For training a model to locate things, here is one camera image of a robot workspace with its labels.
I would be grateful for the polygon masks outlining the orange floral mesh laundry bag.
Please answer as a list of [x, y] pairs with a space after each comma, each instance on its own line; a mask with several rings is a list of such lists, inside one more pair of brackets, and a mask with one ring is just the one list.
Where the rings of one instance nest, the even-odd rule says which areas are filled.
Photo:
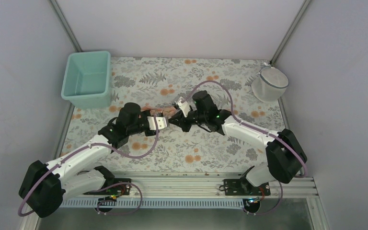
[[147, 111], [147, 110], [149, 110], [151, 116], [163, 114], [163, 116], [167, 118], [171, 118], [177, 112], [177, 109], [173, 106], [167, 106], [167, 107], [144, 106], [141, 108], [141, 111]]

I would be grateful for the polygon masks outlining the floral patterned table mat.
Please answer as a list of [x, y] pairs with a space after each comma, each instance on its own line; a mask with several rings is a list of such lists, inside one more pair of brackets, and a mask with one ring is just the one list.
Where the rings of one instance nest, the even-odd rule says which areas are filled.
[[[278, 102], [263, 103], [251, 89], [264, 65], [263, 60], [113, 57], [111, 105], [74, 109], [62, 155], [91, 139], [118, 116], [125, 103], [172, 106], [176, 97], [185, 97], [193, 88], [208, 91], [219, 109], [233, 109], [242, 120], [270, 130], [283, 130]], [[241, 173], [266, 161], [260, 149], [197, 126], [183, 132], [171, 125], [160, 132], [158, 141], [138, 134], [130, 137], [121, 151], [132, 158], [111, 154], [94, 165], [114, 172]]]

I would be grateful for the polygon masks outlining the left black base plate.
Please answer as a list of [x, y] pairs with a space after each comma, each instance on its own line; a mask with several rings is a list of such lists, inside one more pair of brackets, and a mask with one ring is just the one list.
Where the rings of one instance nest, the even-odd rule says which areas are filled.
[[[130, 183], [131, 179], [129, 178], [116, 178], [114, 179], [114, 181], [112, 183], [110, 183], [109, 185], [105, 184], [103, 186], [103, 188], [110, 186], [112, 184], [117, 184], [117, 183]], [[113, 186], [111, 188], [108, 188], [106, 190], [100, 191], [100, 192], [86, 192], [84, 193], [84, 195], [94, 195], [94, 196], [110, 196], [110, 197], [114, 197], [114, 198], [118, 198], [120, 196], [128, 196], [130, 193], [130, 188], [131, 185], [128, 184], [121, 184], [121, 185], [117, 185], [117, 186]]]

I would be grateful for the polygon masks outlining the teal plastic bin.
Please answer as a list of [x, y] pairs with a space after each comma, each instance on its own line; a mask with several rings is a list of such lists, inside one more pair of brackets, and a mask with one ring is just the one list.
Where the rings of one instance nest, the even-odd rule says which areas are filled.
[[61, 90], [62, 99], [79, 109], [111, 104], [111, 54], [108, 51], [69, 55]]

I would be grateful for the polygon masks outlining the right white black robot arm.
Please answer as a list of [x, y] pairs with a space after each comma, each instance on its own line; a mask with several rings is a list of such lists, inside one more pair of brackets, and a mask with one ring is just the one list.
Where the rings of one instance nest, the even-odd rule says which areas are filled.
[[170, 124], [180, 127], [183, 132], [199, 126], [207, 132], [249, 143], [266, 154], [265, 163], [252, 166], [241, 176], [240, 188], [244, 194], [252, 195], [260, 185], [271, 181], [288, 184], [306, 163], [307, 157], [289, 129], [277, 132], [235, 118], [232, 112], [218, 109], [207, 91], [196, 92], [192, 99], [195, 110], [179, 98], [175, 104], [178, 111], [169, 119]]

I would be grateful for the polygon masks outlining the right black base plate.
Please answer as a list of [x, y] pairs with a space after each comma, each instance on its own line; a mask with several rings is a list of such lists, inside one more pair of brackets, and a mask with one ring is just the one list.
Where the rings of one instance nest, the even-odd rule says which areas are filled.
[[225, 192], [226, 196], [269, 196], [271, 195], [268, 183], [253, 186], [246, 180], [224, 179], [219, 186], [219, 191]]

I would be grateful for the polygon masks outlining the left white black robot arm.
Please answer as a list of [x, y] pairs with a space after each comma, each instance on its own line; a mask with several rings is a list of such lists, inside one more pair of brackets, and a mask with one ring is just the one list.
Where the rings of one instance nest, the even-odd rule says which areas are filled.
[[111, 153], [132, 158], [119, 151], [130, 136], [144, 133], [155, 136], [154, 140], [158, 141], [160, 130], [168, 125], [168, 118], [163, 114], [152, 114], [150, 110], [142, 111], [136, 103], [126, 103], [117, 117], [82, 146], [47, 163], [37, 160], [29, 165], [19, 190], [23, 200], [18, 215], [25, 217], [36, 213], [44, 218], [69, 198], [86, 192], [110, 193], [114, 188], [114, 176], [105, 167], [98, 166], [83, 174], [79, 171]]

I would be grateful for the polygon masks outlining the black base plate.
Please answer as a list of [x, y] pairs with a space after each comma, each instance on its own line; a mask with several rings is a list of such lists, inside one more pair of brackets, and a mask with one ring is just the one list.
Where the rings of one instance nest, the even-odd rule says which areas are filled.
[[246, 180], [224, 179], [219, 186], [219, 191], [225, 192], [226, 196], [269, 196], [271, 195], [268, 183], [253, 186]]
[[[112, 183], [110, 183], [109, 185], [105, 184], [103, 186], [103, 188], [110, 186], [112, 184], [117, 184], [117, 183], [130, 183], [131, 179], [129, 178], [116, 178], [114, 179], [114, 181]], [[120, 196], [128, 196], [130, 193], [130, 188], [131, 185], [128, 184], [121, 184], [121, 185], [117, 185], [117, 186], [113, 186], [111, 188], [108, 188], [106, 190], [100, 191], [100, 192], [86, 192], [84, 193], [84, 195], [94, 195], [94, 196], [110, 196], [110, 197], [114, 197], [114, 198], [118, 198]]]

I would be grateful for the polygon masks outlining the aluminium mounting rail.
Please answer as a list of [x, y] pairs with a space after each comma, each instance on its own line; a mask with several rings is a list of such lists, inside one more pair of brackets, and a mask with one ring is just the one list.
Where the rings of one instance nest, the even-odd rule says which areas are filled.
[[[116, 178], [129, 178], [138, 186], [144, 198], [226, 198], [218, 188], [224, 179], [238, 179], [239, 172], [114, 172]], [[312, 177], [295, 178], [282, 184], [284, 198], [317, 198]]]

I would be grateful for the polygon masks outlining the white mesh laundry basket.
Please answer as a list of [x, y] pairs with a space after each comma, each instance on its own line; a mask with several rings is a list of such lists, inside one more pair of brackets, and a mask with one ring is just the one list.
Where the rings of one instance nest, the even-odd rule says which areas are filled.
[[251, 88], [257, 99], [269, 103], [277, 101], [289, 85], [287, 76], [280, 70], [265, 65], [253, 80]]

